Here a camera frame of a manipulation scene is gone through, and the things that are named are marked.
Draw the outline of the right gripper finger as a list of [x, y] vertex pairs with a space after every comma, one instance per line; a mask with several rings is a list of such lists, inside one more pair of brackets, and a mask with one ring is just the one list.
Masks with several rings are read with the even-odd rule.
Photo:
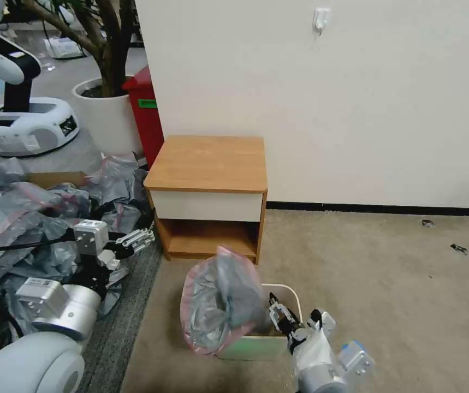
[[269, 292], [269, 316], [275, 327], [279, 327], [282, 320], [287, 320], [287, 308], [273, 292]]
[[300, 327], [297, 316], [285, 305], [278, 304], [278, 330], [280, 332], [294, 332]]

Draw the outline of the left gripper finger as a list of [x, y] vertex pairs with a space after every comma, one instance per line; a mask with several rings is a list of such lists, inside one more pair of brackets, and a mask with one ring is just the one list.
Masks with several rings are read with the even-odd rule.
[[142, 251], [143, 249], [147, 248], [149, 244], [142, 244], [142, 245], [124, 245], [125, 247], [130, 247], [130, 257], [137, 254], [138, 252]]
[[126, 236], [119, 238], [118, 243], [122, 245], [142, 245], [149, 244], [155, 240], [155, 235], [148, 228], [137, 229]]

